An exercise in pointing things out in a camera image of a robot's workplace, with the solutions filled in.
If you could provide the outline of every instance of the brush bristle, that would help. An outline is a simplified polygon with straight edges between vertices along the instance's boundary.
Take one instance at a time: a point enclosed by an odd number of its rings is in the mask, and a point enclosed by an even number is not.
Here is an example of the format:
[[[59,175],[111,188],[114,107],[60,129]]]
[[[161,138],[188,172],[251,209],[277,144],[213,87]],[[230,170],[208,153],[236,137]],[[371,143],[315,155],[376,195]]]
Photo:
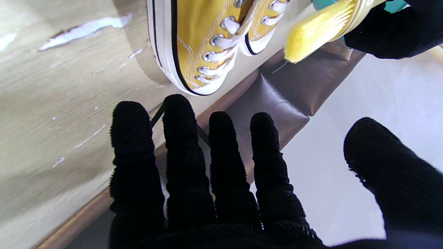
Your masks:
[[[286,41],[285,58],[297,63],[329,42],[346,26],[356,7],[355,0],[341,0],[295,25]]]

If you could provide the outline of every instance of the gloved hand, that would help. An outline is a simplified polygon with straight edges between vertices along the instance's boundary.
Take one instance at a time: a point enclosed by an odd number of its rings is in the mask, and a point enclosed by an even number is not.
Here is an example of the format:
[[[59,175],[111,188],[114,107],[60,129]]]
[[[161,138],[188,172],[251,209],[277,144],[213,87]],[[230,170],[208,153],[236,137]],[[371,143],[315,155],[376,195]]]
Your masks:
[[[111,143],[116,165],[110,182],[116,213],[110,248],[325,248],[309,227],[289,184],[272,118],[251,119],[258,206],[246,182],[236,133],[226,113],[209,121],[209,193],[197,122],[187,99],[168,96],[163,127],[167,148],[167,221],[155,167],[152,124],[136,102],[113,114]],[[375,195],[387,240],[359,240],[335,249],[441,248],[443,175],[405,147],[388,129],[364,118],[349,131],[345,159]]]
[[[117,215],[110,248],[249,248],[275,243],[323,247],[289,184],[278,131],[268,114],[258,113],[251,120],[259,214],[230,117],[217,112],[209,121],[214,203],[190,103],[172,95],[163,106],[167,223],[149,116],[139,103],[121,102],[111,127],[116,165],[110,182],[111,210]]]
[[[399,12],[373,8],[363,22],[345,35],[348,47],[378,58],[401,59],[421,54],[443,43],[443,1],[405,0]]]

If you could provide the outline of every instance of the yellow sneaker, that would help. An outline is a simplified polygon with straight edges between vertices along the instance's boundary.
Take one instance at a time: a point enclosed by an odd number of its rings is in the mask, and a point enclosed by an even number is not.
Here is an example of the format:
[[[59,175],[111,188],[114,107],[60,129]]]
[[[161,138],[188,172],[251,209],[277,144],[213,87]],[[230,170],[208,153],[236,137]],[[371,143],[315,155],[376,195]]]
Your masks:
[[[245,35],[245,41],[241,46],[243,54],[256,55],[266,47],[288,4],[289,0],[260,0],[251,29]]]
[[[234,66],[257,5],[253,0],[148,0],[157,64],[182,91],[213,94]]]

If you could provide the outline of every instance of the white rubber sole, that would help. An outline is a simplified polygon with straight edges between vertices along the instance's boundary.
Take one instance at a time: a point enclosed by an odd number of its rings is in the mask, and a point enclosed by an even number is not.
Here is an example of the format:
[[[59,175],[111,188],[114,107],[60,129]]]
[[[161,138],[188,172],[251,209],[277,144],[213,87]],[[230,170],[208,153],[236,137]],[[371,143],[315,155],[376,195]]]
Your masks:
[[[187,94],[206,96],[217,91],[223,82],[211,83],[194,90],[188,89],[187,83],[182,82],[177,73],[173,55],[171,0],[147,0],[147,4],[149,38],[154,51],[155,60],[166,77],[168,77],[178,89]]]
[[[253,56],[259,54],[261,51],[263,51],[266,46],[268,45],[269,41],[272,38],[272,35],[274,35],[276,28],[273,28],[269,33],[267,33],[265,36],[260,38],[257,41],[248,42],[246,41],[246,38],[240,45],[240,51],[247,56]]]

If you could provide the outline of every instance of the white shoelace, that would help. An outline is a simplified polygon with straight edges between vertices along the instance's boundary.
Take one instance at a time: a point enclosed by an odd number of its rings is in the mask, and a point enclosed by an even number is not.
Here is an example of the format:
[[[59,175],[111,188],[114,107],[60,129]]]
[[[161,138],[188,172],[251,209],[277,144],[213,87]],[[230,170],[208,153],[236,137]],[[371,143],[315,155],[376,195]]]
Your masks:
[[[269,5],[269,9],[271,11],[276,11],[278,14],[277,17],[270,17],[270,16],[265,16],[263,18],[263,20],[261,21],[261,23],[263,25],[268,25],[268,26],[272,26],[274,24],[277,24],[277,22],[279,22],[282,17],[284,12],[286,11],[286,8],[288,7],[288,2],[280,2],[278,0],[273,1],[270,5]]]
[[[235,21],[233,17],[225,18],[221,26],[224,27],[230,34],[230,38],[224,38],[222,35],[216,35],[211,38],[211,43],[214,46],[221,47],[224,50],[220,53],[215,53],[213,51],[206,52],[203,57],[206,61],[221,62],[224,61],[217,69],[210,69],[206,66],[201,66],[197,70],[201,75],[195,76],[196,80],[200,80],[203,83],[212,83],[218,80],[222,75],[227,74],[233,67],[235,63],[235,57],[238,52],[238,47],[242,39],[245,38],[246,33],[249,31],[251,22],[244,23],[248,27],[242,27],[239,23]]]

